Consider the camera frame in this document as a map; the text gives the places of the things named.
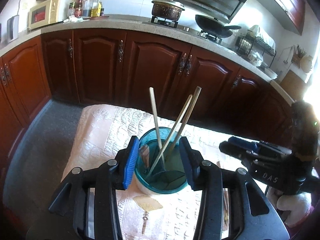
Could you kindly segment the white gloved hand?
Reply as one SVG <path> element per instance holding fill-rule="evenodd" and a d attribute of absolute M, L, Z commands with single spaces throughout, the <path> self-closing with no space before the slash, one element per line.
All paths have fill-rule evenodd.
<path fill-rule="evenodd" d="M 281 191 L 269 187 L 266 196 L 276 210 L 289 211 L 284 219 L 284 224 L 289 228 L 302 224 L 312 212 L 310 193 L 285 195 Z"/>

